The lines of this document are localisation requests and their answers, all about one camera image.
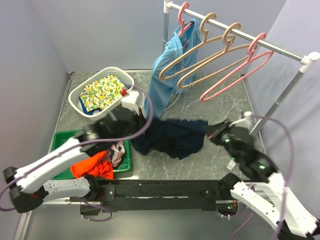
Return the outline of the navy blue shorts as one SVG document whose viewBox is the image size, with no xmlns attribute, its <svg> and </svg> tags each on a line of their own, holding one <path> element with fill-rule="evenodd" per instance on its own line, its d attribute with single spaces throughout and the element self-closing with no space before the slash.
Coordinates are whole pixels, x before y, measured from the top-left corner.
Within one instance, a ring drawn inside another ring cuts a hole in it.
<svg viewBox="0 0 320 240">
<path fill-rule="evenodd" d="M 157 150 L 182 160 L 202 149 L 207 125 L 208 122 L 201 119 L 154 118 L 144 134 L 132 139 L 131 143 L 142 155 Z"/>
</svg>

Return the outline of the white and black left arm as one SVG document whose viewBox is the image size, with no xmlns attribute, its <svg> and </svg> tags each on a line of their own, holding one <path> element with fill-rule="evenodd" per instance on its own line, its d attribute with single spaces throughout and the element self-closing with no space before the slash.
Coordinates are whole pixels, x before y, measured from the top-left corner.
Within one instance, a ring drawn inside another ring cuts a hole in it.
<svg viewBox="0 0 320 240">
<path fill-rule="evenodd" d="M 153 120 L 149 117 L 143 127 L 138 127 L 142 113 L 126 107 L 112 111 L 101 120 L 78 130 L 56 150 L 22 168 L 8 167 L 3 171 L 12 210 L 18 213 L 32 211 L 44 202 L 72 197 L 87 201 L 98 198 L 101 188 L 92 175 L 78 179 L 52 178 L 72 165 L 102 151 L 119 141 L 135 139 L 143 134 Z"/>
</svg>

